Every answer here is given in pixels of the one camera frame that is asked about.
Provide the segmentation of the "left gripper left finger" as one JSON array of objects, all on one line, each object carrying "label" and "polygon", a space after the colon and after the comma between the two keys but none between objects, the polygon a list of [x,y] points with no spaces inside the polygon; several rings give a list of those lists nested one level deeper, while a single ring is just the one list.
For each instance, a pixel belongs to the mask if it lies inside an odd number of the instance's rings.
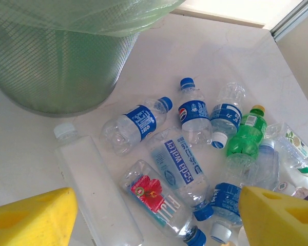
[{"label": "left gripper left finger", "polygon": [[0,206],[0,245],[69,245],[78,202],[60,188]]}]

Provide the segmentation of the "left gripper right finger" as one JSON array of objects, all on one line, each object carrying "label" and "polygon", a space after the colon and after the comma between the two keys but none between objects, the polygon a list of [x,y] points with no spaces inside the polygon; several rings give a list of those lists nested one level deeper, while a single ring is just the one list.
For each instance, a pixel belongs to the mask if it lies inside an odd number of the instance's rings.
[{"label": "left gripper right finger", "polygon": [[243,187],[239,212],[250,245],[308,245],[308,201]]}]

